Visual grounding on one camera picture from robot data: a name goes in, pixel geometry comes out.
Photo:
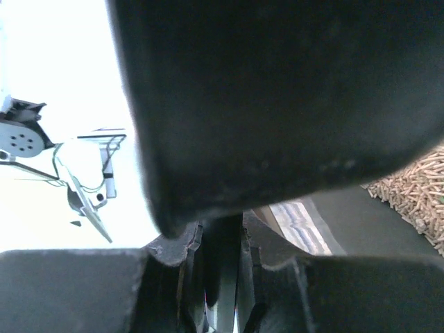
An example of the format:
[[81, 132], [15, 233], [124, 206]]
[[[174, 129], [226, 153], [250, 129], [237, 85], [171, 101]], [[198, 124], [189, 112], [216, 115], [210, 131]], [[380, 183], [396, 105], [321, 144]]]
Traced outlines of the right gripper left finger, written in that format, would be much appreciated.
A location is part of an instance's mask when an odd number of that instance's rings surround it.
[[9, 250], [1, 254], [2, 332], [199, 332], [200, 241], [143, 248]]

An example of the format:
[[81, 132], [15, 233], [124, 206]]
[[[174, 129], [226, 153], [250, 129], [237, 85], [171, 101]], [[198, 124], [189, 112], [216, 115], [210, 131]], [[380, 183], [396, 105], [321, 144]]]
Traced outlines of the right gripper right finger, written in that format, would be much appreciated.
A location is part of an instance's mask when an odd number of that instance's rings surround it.
[[246, 213], [241, 331], [442, 332], [443, 261], [310, 255]]

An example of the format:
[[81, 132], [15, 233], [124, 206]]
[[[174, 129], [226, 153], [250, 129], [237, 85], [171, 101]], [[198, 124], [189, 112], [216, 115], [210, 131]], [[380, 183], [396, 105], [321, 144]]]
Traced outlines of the brown translucent litter box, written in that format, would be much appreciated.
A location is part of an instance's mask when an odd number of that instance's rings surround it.
[[365, 185], [245, 213], [310, 255], [443, 257], [443, 145]]

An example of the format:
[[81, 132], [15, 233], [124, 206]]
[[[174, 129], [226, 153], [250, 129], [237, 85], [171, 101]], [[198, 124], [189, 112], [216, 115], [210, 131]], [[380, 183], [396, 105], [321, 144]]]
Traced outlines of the black slotted litter scoop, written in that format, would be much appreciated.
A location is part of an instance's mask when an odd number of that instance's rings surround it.
[[360, 185], [443, 138], [442, 1], [109, 1], [161, 237], [192, 224], [239, 319], [244, 214]]

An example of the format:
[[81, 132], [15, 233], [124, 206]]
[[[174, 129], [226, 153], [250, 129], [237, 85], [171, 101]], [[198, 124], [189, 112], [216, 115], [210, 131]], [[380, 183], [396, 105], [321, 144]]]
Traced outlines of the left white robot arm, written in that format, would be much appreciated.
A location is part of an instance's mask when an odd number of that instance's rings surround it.
[[9, 155], [31, 158], [56, 145], [38, 123], [46, 103], [10, 98], [1, 109], [1, 150]]

